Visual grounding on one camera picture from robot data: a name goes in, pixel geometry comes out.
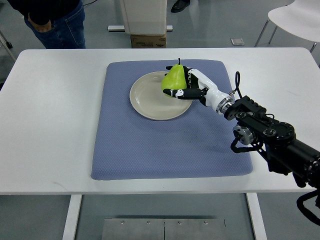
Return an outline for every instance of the metal plate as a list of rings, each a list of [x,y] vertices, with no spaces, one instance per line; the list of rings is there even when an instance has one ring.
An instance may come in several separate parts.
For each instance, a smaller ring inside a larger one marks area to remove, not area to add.
[[[226,240],[223,219],[105,218],[102,240]]]
[[[102,240],[164,240],[164,220],[105,218]]]
[[[243,46],[245,45],[242,38],[230,38],[232,45],[234,46]]]
[[[223,219],[166,219],[165,240],[226,240]]]

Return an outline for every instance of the robotic arm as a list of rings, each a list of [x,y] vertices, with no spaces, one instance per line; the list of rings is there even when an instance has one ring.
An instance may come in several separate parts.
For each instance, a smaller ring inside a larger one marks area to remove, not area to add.
[[[276,120],[273,114],[267,114],[264,107],[248,96],[242,97],[237,83],[237,77],[240,81],[239,72],[236,73],[236,90],[224,93],[199,70],[186,67],[184,71],[190,88],[164,89],[163,92],[178,99],[198,99],[203,105],[223,114],[227,120],[235,118],[238,122],[232,129],[235,139],[231,149],[235,153],[257,151],[266,160],[270,172],[284,175],[292,172],[300,188],[307,183],[316,188],[301,196],[297,206],[310,221],[320,226],[320,219],[303,205],[304,201],[317,197],[315,205],[320,208],[320,152],[296,139],[292,125]],[[240,99],[234,102],[231,94],[235,91],[238,91]],[[236,147],[238,142],[251,147]]]

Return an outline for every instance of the cardboard box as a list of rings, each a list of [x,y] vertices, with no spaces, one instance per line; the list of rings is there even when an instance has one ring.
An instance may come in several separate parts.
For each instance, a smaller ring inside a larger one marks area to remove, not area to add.
[[[165,49],[167,33],[164,35],[131,35],[133,49]]]

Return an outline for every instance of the white table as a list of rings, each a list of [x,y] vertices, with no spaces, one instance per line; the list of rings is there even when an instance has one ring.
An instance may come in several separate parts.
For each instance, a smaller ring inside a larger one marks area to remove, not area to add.
[[[91,179],[108,64],[177,58],[222,61],[233,88],[239,71],[242,95],[265,107],[277,120],[292,124],[300,141],[320,150],[320,70],[304,48],[26,50],[19,55],[0,92],[0,194],[78,195],[71,198],[77,214],[82,194],[312,189],[298,188],[292,175],[269,172],[256,152],[251,153],[253,171],[244,176]],[[248,196],[257,203],[256,195]]]

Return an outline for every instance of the table leg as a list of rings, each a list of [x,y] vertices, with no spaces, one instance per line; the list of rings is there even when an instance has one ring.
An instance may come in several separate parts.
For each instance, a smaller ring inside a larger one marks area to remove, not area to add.
[[[68,214],[65,220],[62,240],[74,240],[76,236],[78,217],[80,212],[82,195],[71,195]]]
[[[256,240],[267,240],[267,234],[260,210],[257,193],[246,193],[246,201],[249,207],[254,238]]]

